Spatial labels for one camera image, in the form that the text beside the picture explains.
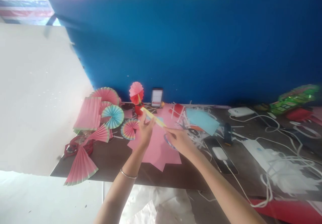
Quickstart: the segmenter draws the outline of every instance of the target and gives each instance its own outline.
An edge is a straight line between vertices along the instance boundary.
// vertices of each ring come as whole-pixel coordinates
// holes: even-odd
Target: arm
[[[265,224],[262,217],[198,151],[184,130],[165,128],[167,138],[199,170],[231,224]]]
[[[139,122],[142,141],[140,145],[132,152],[131,156],[128,158],[122,168],[123,173],[131,177],[138,175],[143,156],[149,146],[152,135],[152,128],[155,120],[152,119],[149,124],[146,124],[145,119],[146,115],[143,113],[142,119]],[[120,222],[123,208],[128,196],[130,195],[134,182],[134,179],[128,178],[119,172],[110,190],[108,191],[100,210],[98,211],[94,221],[95,224],[116,224]]]

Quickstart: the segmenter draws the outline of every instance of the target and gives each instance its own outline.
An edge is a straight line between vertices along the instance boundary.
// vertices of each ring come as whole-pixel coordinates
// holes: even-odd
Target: yellow paper strip
[[[144,107],[141,108],[141,111],[143,111],[143,112],[145,111],[145,113],[147,114],[147,116],[150,119],[155,118],[155,123],[158,124],[160,127],[167,127],[162,121],[160,121],[155,115],[153,115],[151,112],[149,112]]]

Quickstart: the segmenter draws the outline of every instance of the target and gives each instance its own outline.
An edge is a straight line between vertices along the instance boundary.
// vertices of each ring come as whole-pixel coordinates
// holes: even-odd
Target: white board
[[[0,170],[50,175],[93,88],[64,27],[0,24]]]

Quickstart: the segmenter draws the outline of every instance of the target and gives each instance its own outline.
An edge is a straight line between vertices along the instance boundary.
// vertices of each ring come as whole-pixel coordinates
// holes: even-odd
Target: hand
[[[164,127],[164,130],[167,133],[168,141],[186,158],[189,159],[198,151],[185,130],[167,127]]]
[[[152,136],[152,129],[155,124],[155,118],[151,119],[151,121],[149,121],[148,123],[145,122],[146,118],[146,113],[143,112],[141,121],[139,122],[139,128],[141,133],[142,144],[149,145]]]

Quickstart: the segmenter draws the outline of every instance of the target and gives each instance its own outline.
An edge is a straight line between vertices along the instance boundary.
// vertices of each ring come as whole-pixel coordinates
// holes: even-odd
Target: wall
[[[0,24],[0,170],[49,175],[93,90],[64,27]]]
[[[49,0],[95,88],[274,102],[321,82],[322,0]]]

